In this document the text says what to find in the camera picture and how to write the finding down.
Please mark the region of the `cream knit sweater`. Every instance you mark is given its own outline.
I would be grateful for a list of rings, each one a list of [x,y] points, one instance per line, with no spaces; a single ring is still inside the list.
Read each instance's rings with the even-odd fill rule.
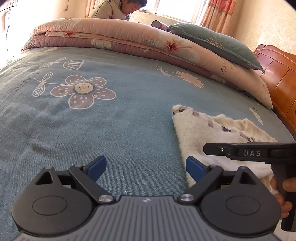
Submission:
[[[183,105],[173,106],[171,112],[184,163],[189,156],[193,156],[206,166],[218,165],[226,171],[236,171],[240,166],[247,166],[267,190],[272,191],[270,181],[273,172],[269,164],[207,156],[203,146],[206,143],[275,142],[275,138],[246,118],[233,120],[224,114],[210,116]]]

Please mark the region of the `cream floral pillow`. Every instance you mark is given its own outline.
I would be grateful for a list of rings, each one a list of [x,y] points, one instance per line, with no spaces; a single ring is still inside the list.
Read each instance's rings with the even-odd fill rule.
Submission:
[[[214,75],[214,80],[228,81],[251,94],[266,108],[271,109],[273,107],[266,83],[253,70],[233,64],[206,49],[204,56],[200,57],[200,64]]]

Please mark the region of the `blue floral bed sheet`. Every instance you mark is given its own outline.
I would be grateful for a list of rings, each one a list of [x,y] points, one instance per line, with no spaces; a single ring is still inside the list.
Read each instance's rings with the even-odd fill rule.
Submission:
[[[187,189],[171,108],[249,119],[292,140],[275,113],[204,76],[147,58],[91,48],[35,48],[1,67],[1,240],[17,233],[15,200],[42,168],[104,155],[98,183],[114,196]]]

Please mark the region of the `orange wooden headboard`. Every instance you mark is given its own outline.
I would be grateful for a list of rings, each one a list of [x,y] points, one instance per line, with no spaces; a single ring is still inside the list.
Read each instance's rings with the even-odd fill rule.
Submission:
[[[264,73],[273,111],[295,138],[295,63],[296,56],[272,45],[259,45],[254,51]]]

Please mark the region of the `grey-green pillow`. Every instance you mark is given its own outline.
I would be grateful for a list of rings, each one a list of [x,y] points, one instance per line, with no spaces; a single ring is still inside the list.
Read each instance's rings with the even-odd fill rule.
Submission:
[[[172,34],[190,40],[232,63],[265,72],[254,53],[245,44],[231,36],[190,23],[170,25],[169,30]]]

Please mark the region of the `pink curtain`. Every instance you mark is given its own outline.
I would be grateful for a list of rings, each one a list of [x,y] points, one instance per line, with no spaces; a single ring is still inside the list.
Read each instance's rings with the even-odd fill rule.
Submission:
[[[200,26],[214,32],[227,34],[236,7],[236,0],[206,1],[202,10]]]

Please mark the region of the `pink floral quilt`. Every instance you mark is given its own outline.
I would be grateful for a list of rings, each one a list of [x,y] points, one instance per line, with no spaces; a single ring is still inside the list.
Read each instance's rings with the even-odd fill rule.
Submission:
[[[208,70],[230,80],[237,66],[212,51],[177,35],[144,25],[116,19],[62,18],[34,28],[23,50],[30,49],[37,37],[102,40],[99,48],[126,45],[162,53]]]

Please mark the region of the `white red cylindrical can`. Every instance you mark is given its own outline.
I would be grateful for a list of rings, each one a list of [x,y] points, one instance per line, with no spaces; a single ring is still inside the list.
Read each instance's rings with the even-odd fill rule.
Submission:
[[[152,21],[151,26],[154,27],[154,28],[166,31],[166,32],[170,32],[169,27],[167,25],[165,25],[164,23],[162,23],[161,21],[159,21],[159,20]]]

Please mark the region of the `person in beige jacket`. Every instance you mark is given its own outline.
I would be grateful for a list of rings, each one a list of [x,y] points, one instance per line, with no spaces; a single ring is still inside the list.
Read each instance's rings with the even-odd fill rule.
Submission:
[[[145,7],[147,0],[105,0],[101,1],[88,18],[130,20],[134,11]]]

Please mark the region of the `window with white frame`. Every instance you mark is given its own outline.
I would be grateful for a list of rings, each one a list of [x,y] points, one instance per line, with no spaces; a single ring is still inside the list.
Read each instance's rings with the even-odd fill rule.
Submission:
[[[140,10],[188,23],[200,23],[210,1],[204,0],[149,0]]]

